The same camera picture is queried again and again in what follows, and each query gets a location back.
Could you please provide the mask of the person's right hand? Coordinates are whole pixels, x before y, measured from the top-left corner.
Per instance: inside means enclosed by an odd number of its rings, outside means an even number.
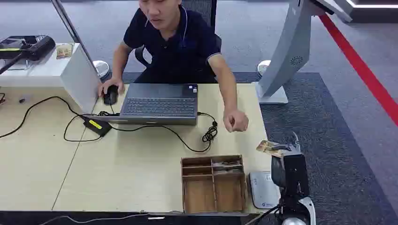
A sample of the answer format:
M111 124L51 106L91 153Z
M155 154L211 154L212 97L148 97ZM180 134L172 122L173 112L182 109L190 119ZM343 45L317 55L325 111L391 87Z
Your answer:
M112 77L109 80L105 81L98 85L98 97L102 97L104 94L107 94L110 86L116 86L119 94L124 93L124 83L120 77Z

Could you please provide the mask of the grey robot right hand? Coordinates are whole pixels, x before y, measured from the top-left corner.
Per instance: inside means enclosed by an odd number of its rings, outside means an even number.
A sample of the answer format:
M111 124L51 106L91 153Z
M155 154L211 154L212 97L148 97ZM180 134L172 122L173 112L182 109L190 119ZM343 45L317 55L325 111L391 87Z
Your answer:
M285 157L290 155L300 155L301 145L297 134L293 131L294 142L289 144L278 144L271 148L272 152L279 154L279 157Z

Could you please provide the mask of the person's left hand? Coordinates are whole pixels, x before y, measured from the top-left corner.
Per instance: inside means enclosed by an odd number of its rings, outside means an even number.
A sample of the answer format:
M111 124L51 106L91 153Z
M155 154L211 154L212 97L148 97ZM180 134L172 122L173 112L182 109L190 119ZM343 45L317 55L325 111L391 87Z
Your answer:
M238 109L225 110L223 123L228 132L244 132L248 128L249 119Z

